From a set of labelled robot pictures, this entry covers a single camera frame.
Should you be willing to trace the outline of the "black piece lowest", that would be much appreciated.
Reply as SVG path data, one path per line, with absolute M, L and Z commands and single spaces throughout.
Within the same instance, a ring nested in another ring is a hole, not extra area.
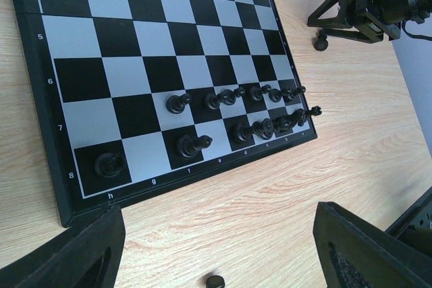
M 177 141 L 177 150 L 180 156 L 185 159 L 195 157 L 201 150 L 208 148 L 213 142 L 210 136 L 182 136 Z

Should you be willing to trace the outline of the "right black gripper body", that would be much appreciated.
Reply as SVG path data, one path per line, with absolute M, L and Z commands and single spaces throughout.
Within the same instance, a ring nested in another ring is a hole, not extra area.
M 401 23 L 386 23 L 381 0 L 342 0 L 346 2 L 346 22 L 354 28 L 349 39 L 367 44 L 381 42 L 385 36 L 396 40 L 401 35 Z

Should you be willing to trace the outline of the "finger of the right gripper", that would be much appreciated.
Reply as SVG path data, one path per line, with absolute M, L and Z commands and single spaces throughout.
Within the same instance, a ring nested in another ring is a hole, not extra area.
M 353 27 L 353 0 L 325 0 L 307 19 L 306 25 L 315 28 L 349 29 Z M 322 18 L 332 7 L 338 7 L 337 15 Z
M 359 33 L 355 31 L 340 30 L 335 28 L 322 28 L 319 31 L 319 38 L 321 39 L 326 39 L 328 36 L 331 36 L 336 38 L 359 41 L 360 39 L 358 35 Z

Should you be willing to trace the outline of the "black pawn low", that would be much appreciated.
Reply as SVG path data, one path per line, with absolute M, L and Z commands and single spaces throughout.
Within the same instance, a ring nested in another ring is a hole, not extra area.
M 243 87 L 238 87 L 234 90 L 226 89 L 219 94 L 219 100 L 221 101 L 221 103 L 227 106 L 231 106 L 235 104 L 238 98 L 243 97 L 244 94 L 245 89 L 243 89 Z
M 182 94 L 181 96 L 172 95 L 167 99 L 166 108 L 170 113 L 180 114 L 184 111 L 186 105 L 191 101 L 192 97 L 188 94 Z

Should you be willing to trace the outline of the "black piece tall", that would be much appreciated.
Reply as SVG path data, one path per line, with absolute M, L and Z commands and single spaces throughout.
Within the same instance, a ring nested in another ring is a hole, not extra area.
M 264 86 L 253 86 L 249 90 L 249 96 L 253 101 L 260 101 L 263 98 L 264 94 L 270 92 L 272 87 L 269 84 L 265 84 Z

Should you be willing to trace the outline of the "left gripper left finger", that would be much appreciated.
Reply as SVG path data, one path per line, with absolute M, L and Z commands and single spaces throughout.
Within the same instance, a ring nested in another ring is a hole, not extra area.
M 1 269 L 2 287 L 113 287 L 126 229 L 112 207 Z

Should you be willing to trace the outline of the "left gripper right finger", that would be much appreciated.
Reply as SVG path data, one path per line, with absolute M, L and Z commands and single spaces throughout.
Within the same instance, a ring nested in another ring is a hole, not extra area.
M 334 202 L 317 205 L 313 236 L 328 287 L 430 287 L 431 230 L 395 238 Z

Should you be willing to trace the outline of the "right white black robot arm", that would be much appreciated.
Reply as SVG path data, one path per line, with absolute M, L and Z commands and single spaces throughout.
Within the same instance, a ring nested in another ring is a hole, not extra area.
M 422 24 L 430 14 L 431 0 L 325 0 L 307 25 L 319 29 L 313 46 L 324 51 L 330 36 L 367 44 L 396 40 L 408 21 Z

